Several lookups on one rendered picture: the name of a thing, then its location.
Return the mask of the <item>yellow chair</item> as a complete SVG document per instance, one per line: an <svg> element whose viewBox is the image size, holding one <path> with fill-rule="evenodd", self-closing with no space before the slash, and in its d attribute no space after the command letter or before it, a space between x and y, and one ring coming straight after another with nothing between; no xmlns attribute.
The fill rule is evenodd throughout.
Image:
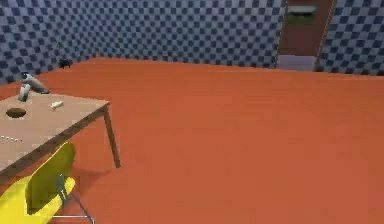
<svg viewBox="0 0 384 224"><path fill-rule="evenodd" d="M79 198L69 176L75 159L75 146L63 143L31 175L13 183L0 196L0 224L49 224L54 218L85 218L96 224ZM73 198L83 215L58 215Z"/></svg>

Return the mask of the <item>brown wooden table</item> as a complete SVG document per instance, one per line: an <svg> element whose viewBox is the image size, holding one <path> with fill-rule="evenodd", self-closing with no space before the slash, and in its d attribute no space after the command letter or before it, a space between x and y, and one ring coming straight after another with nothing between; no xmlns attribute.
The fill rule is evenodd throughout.
<svg viewBox="0 0 384 224"><path fill-rule="evenodd" d="M64 101L55 110L51 104ZM0 185L102 117L116 167L120 158L106 100L32 93L26 102L16 96L0 101ZM22 108L26 115L10 118L6 111Z"/></svg>

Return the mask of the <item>brown round bowl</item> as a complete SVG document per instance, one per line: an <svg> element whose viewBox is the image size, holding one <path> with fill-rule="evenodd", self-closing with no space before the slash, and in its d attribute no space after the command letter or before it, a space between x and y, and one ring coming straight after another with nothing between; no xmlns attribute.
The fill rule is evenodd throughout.
<svg viewBox="0 0 384 224"><path fill-rule="evenodd" d="M10 108L6 111L6 115L10 118L22 118L26 115L26 111L22 108Z"/></svg>

